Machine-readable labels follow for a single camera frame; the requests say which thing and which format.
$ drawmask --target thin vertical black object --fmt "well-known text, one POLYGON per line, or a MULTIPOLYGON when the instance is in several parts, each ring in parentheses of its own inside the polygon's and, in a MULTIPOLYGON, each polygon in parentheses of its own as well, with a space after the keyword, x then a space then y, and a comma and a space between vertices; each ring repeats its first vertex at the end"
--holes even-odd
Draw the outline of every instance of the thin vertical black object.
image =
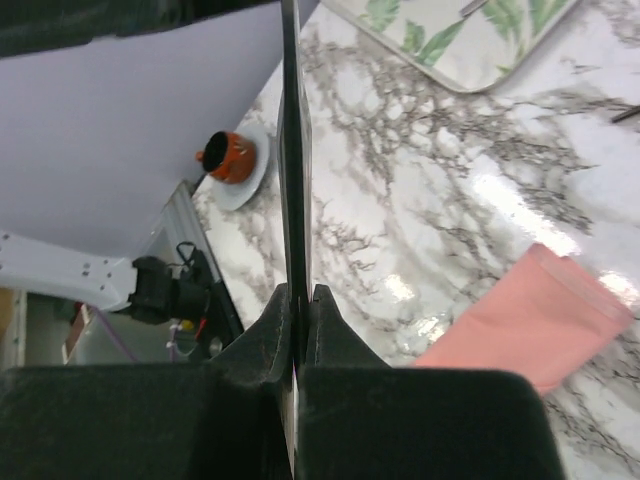
POLYGON ((311 302, 311 135, 300 69, 298 1, 282 0, 281 5, 284 56, 278 167, 293 356, 300 368, 306 356, 311 302))

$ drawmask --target leaf-patterned tray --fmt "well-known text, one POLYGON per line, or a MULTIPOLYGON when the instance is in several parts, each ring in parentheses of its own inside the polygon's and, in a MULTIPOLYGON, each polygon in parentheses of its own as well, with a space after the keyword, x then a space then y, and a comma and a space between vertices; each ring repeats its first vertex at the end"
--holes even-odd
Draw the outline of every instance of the leaf-patterned tray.
POLYGON ((427 75, 458 92, 508 76, 579 0, 322 0, 427 75))

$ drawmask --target gray wall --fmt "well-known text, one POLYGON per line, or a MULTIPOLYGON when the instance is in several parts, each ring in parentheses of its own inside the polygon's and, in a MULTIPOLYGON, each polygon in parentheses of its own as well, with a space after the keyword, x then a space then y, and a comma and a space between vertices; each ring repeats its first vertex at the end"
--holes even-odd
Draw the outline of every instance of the gray wall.
MULTIPOLYGON (((301 0, 307 18, 317 0, 301 0)), ((134 255, 281 57, 279 4, 0 61, 0 229, 134 255)))

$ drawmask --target mug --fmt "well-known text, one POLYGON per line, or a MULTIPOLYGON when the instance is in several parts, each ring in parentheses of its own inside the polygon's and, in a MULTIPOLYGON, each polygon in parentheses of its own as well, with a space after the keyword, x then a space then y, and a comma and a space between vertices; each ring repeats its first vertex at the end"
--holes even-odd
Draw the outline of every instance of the mug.
POLYGON ((244 182, 256 166, 256 146, 251 140, 231 132, 217 132, 204 151, 196 154, 204 171, 230 185, 244 182))

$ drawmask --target marble surface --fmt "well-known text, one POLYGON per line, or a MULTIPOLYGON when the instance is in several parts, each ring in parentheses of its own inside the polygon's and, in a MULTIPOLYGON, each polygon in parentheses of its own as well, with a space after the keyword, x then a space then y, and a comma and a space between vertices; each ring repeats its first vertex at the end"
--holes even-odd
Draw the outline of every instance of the marble surface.
MULTIPOLYGON (((508 83, 452 94, 325 7, 302 34, 313 126, 313 280, 410 363, 539 241, 640 308, 640 1, 579 6, 508 83)), ((275 134, 276 70, 246 120, 275 134)), ((254 321, 285 281, 275 166, 220 211, 194 197, 254 321)), ((640 322, 545 398, 571 479, 640 478, 640 322)))

